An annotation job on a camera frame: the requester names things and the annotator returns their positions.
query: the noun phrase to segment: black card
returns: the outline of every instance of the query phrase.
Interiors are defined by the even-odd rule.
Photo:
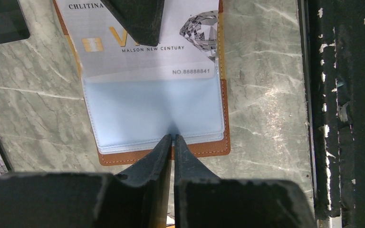
[[[0,0],[0,44],[29,37],[18,0]]]

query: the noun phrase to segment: vip card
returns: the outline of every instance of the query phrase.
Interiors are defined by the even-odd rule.
[[[56,1],[88,80],[215,76],[218,0],[165,1],[156,47],[135,42],[100,1]]]

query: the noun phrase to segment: gray marble countertop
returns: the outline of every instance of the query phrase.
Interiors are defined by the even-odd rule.
[[[0,138],[13,169],[125,169],[98,162],[76,64],[52,2],[20,4],[31,37],[0,45]],[[201,161],[223,178],[292,180],[312,204],[297,2],[225,0],[224,11],[231,153]]]

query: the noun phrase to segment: black metal jaw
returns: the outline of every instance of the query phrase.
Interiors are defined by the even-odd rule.
[[[118,22],[141,45],[157,46],[164,0],[101,0]]]
[[[172,137],[117,175],[9,173],[0,177],[0,227],[166,226]],[[178,228],[316,226],[306,197],[285,180],[222,180],[177,135],[174,201]]]

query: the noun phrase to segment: gold logo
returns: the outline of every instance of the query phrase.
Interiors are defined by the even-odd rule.
[[[114,38],[117,40],[120,47],[125,47],[126,37],[128,36],[128,33],[126,32],[126,30],[125,29],[123,30],[122,39],[120,38],[120,36],[118,35],[118,33],[114,27],[110,27],[110,31],[113,34]]]
[[[84,38],[82,39],[82,42],[86,52],[104,51],[103,43],[101,42],[101,39],[98,37]]]

